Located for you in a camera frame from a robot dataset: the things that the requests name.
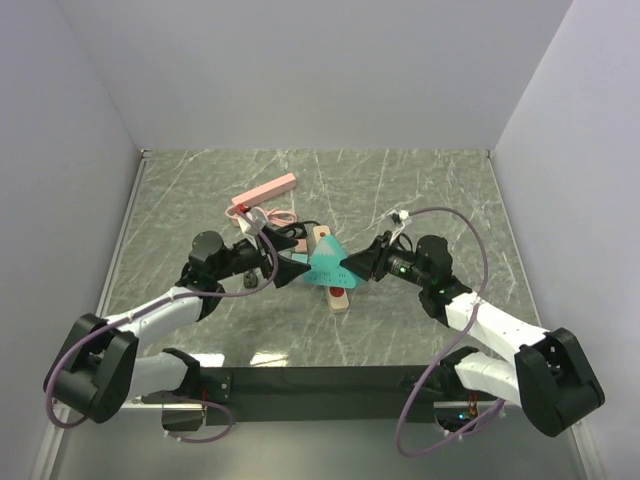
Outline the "teal plug adapter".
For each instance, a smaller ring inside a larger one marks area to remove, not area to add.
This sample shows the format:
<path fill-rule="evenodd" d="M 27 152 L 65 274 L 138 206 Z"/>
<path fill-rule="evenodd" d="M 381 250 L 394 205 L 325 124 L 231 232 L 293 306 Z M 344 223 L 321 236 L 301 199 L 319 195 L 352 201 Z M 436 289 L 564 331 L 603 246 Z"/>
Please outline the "teal plug adapter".
<path fill-rule="evenodd" d="M 304 264 L 307 264 L 309 261 L 309 256 L 305 253 L 292 253 L 290 258 L 293 261 L 304 263 Z"/>

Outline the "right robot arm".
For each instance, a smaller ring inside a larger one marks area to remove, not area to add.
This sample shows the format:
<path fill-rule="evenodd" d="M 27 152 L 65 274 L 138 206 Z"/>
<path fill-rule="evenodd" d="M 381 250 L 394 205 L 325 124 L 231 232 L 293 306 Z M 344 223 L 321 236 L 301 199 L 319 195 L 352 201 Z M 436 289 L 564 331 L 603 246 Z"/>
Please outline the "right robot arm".
<path fill-rule="evenodd" d="M 429 317 L 493 351 L 487 356 L 452 342 L 414 381 L 411 400 L 428 391 L 452 399 L 485 393 L 520 407 L 549 437 L 604 405 L 604 390 L 572 332 L 530 325 L 484 301 L 454 275 L 445 238 L 425 235 L 408 250 L 398 242 L 402 235 L 401 230 L 387 231 L 368 248 L 348 255 L 330 231 L 318 225 L 305 265 L 318 277 L 334 266 L 341 277 L 380 281 L 392 275 L 416 285 Z"/>

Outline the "beige red power strip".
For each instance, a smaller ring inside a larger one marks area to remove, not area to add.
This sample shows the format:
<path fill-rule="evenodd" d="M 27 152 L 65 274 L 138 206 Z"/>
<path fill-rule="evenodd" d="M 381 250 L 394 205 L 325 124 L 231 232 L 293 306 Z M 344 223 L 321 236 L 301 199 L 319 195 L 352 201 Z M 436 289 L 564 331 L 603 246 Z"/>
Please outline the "beige red power strip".
<path fill-rule="evenodd" d="M 329 227 L 326 225 L 314 226 L 312 233 L 315 242 L 331 234 Z M 344 313 L 349 309 L 350 303 L 345 289 L 341 287 L 326 287 L 325 293 L 331 313 Z"/>

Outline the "black power plug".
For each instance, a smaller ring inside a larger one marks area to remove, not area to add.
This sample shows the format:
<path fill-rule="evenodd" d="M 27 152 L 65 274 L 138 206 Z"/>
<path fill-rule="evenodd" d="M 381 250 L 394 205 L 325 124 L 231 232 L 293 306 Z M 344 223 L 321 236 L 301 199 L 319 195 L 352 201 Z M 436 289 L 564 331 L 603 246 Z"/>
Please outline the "black power plug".
<path fill-rule="evenodd" d="M 255 289 L 259 286 L 259 278 L 255 270 L 247 271 L 243 274 L 243 287 L 246 290 Z"/>

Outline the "pink power strip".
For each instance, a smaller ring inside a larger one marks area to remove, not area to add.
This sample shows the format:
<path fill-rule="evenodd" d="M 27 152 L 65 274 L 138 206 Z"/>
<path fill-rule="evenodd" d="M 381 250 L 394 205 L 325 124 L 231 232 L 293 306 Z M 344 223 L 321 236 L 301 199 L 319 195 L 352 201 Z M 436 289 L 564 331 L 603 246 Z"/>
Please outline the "pink power strip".
<path fill-rule="evenodd" d="M 233 206 L 244 205 L 246 207 L 254 207 L 294 189 L 296 185 L 296 176 L 293 173 L 287 173 L 233 197 L 231 204 Z"/>

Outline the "aluminium table edge rail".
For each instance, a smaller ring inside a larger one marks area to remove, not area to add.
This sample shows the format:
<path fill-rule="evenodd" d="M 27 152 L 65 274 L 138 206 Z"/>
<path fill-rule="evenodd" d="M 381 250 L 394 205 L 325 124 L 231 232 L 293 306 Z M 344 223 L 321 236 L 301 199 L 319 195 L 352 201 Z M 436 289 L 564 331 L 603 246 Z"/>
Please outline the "aluminium table edge rail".
<path fill-rule="evenodd" d="M 101 290 L 101 294 L 99 297 L 99 301 L 96 307 L 96 311 L 95 313 L 98 316 L 103 316 L 107 310 L 108 310 L 108 305 L 109 305 L 109 301 L 111 298 L 111 292 L 113 290 L 113 286 L 114 286 L 114 281 L 115 281 L 115 277 L 117 274 L 117 270 L 118 270 L 118 266 L 121 260 L 121 256 L 122 256 L 122 252 L 123 252 L 123 248 L 124 248 L 124 244 L 125 244 L 125 240 L 126 240 L 126 235 L 127 235 L 127 231 L 130 225 L 130 220 L 131 220 L 131 215 L 132 215 L 132 211 L 134 209 L 135 203 L 136 203 L 136 199 L 138 197 L 138 193 L 140 190 L 140 184 L 142 181 L 142 177 L 145 173 L 145 170 L 147 168 L 147 163 L 148 163 L 148 156 L 151 154 L 151 150 L 149 149 L 142 149 L 140 151 L 140 160 L 138 163 L 138 167 L 136 170 L 136 175 L 134 177 L 133 180 L 133 184 L 130 190 L 130 195 L 128 197 L 127 200 L 127 204 L 126 204 L 126 208 L 124 211 L 124 215 L 123 215 L 123 219 L 122 219 L 122 223 L 120 226 L 120 230 L 118 233 L 118 237 L 116 240 L 116 244 L 113 250 L 113 255 L 111 257 L 111 261 L 109 264 L 109 268 L 107 270 L 107 274 L 106 274 L 106 278 L 103 284 L 103 288 Z"/>

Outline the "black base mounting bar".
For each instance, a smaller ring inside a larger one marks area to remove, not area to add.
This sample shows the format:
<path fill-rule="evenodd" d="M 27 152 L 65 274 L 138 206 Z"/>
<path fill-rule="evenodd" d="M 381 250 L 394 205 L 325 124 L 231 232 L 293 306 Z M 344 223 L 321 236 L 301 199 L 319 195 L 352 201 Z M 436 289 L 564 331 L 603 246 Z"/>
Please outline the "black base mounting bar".
<path fill-rule="evenodd" d="M 396 419 L 424 366 L 206 367 L 185 387 L 142 398 L 220 404 L 239 422 Z"/>

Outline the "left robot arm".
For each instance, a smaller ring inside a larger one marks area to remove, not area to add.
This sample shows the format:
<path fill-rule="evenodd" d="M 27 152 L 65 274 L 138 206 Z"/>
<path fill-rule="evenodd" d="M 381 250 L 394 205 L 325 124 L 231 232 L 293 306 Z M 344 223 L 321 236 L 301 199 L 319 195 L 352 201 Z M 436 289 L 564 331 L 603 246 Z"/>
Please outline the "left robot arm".
<path fill-rule="evenodd" d="M 287 228 L 264 227 L 227 247 L 215 231 L 198 234 L 175 286 L 147 304 L 112 319 L 81 316 L 72 326 L 45 380 L 46 413 L 59 401 L 83 420 L 103 423 L 130 397 L 165 392 L 176 401 L 200 401 L 205 388 L 200 363 L 176 349 L 147 359 L 147 343 L 210 315 L 228 297 L 222 280 L 258 269 L 267 283 L 283 287 L 309 271 L 309 265 L 284 258 L 298 244 Z"/>

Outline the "brown pink plug adapter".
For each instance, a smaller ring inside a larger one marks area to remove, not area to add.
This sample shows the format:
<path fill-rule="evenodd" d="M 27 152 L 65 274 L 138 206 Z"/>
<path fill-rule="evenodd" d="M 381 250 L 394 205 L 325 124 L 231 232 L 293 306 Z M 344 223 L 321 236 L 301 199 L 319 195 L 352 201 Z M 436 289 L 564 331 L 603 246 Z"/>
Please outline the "brown pink plug adapter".
<path fill-rule="evenodd" d="M 295 253 L 307 254 L 308 253 L 308 241 L 306 239 L 298 239 L 297 244 L 294 247 Z"/>

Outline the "teal triangular power strip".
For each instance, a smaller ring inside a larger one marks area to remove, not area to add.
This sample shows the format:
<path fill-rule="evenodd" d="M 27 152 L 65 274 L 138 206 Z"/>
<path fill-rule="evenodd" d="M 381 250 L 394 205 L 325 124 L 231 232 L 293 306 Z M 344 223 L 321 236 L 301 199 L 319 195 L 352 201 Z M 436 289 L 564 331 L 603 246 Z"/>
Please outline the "teal triangular power strip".
<path fill-rule="evenodd" d="M 310 270 L 302 276 L 312 285 L 355 289 L 362 280 L 341 265 L 348 257 L 339 241 L 333 235 L 325 235 L 317 242 L 310 256 Z"/>

